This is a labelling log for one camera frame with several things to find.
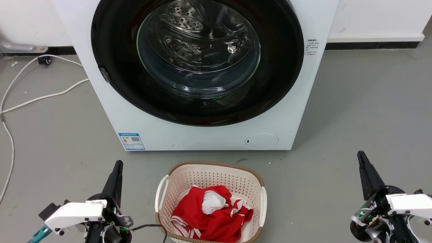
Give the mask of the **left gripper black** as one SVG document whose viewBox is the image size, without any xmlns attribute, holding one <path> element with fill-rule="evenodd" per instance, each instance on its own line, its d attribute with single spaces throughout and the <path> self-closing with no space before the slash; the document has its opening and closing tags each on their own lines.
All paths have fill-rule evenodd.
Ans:
<svg viewBox="0 0 432 243">
<path fill-rule="evenodd" d="M 117 160 L 109 175 L 102 193 L 93 195 L 88 200 L 106 200 L 106 208 L 102 209 L 101 220 L 85 220 L 85 243 L 131 243 L 132 234 L 128 229 L 133 221 L 124 220 L 120 210 L 122 201 L 123 166 Z"/>
</svg>

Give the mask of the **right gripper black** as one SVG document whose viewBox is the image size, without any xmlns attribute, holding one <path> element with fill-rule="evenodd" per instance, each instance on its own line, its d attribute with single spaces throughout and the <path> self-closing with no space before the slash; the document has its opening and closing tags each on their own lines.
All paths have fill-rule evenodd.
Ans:
<svg viewBox="0 0 432 243">
<path fill-rule="evenodd" d="M 409 225 L 414 216 L 393 212 L 387 199 L 404 191 L 386 186 L 364 151 L 358 151 L 357 158 L 365 203 L 351 217 L 353 237 L 366 243 L 418 243 L 419 238 Z"/>
</svg>

